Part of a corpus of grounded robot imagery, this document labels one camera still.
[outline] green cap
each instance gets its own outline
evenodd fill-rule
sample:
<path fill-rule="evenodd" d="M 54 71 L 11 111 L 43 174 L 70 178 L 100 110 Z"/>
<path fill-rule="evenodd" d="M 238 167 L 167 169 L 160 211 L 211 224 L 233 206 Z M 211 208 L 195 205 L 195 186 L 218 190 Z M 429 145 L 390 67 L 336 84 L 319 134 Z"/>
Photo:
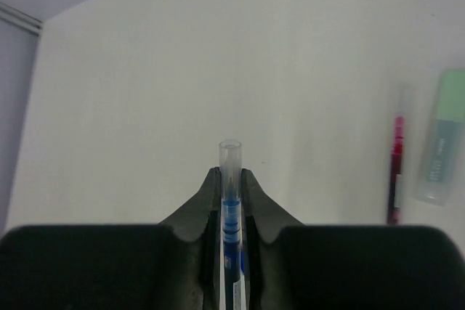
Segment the green cap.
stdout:
<path fill-rule="evenodd" d="M 436 118 L 464 122 L 465 70 L 449 70 L 442 75 L 437 96 Z"/>

